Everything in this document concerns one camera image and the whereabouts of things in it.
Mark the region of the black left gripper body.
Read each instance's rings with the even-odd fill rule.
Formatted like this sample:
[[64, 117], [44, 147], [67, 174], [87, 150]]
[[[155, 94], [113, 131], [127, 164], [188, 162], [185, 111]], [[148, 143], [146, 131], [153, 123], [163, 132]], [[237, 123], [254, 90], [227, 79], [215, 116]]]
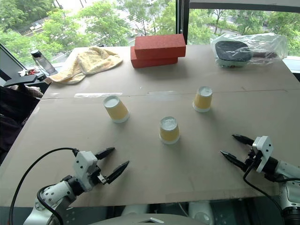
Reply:
[[93, 173], [90, 175], [90, 182], [94, 186], [98, 184], [105, 185], [107, 183], [106, 177], [101, 174], [101, 169], [98, 166], [96, 166]]

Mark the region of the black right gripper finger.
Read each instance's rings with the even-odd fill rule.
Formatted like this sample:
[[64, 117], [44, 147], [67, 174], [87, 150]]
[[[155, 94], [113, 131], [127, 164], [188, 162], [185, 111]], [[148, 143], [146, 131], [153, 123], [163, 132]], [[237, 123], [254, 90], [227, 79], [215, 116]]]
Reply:
[[253, 139], [251, 139], [249, 137], [246, 137], [246, 136], [243, 136], [243, 135], [232, 134], [232, 137], [235, 138], [240, 143], [243, 143], [243, 144], [246, 144], [246, 145], [249, 145], [249, 146], [252, 146], [253, 143], [254, 143]]
[[246, 170], [248, 168], [244, 162], [239, 161], [234, 155], [222, 150], [220, 152], [230, 163], [234, 164], [241, 170]]

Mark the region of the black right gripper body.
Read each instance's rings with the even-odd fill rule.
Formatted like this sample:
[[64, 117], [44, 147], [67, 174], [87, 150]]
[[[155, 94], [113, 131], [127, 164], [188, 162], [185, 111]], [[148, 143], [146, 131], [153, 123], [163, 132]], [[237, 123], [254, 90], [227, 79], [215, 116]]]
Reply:
[[247, 155], [247, 158], [245, 160], [245, 164], [246, 164], [245, 169], [248, 168], [257, 169], [260, 162], [261, 162], [261, 151], [257, 150], [254, 147], [251, 147]]

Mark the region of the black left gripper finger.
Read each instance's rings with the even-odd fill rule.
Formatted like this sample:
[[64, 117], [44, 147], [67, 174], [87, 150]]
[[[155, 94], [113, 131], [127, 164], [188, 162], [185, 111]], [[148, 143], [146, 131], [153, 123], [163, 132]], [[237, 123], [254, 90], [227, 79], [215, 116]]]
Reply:
[[97, 160], [102, 160], [105, 157], [107, 157], [109, 154], [111, 154], [114, 150], [115, 147], [106, 148], [103, 151], [100, 151], [97, 154], [95, 154], [95, 157], [97, 158]]
[[115, 181], [127, 168], [129, 161], [119, 165], [108, 177], [106, 177], [106, 183], [111, 184]]

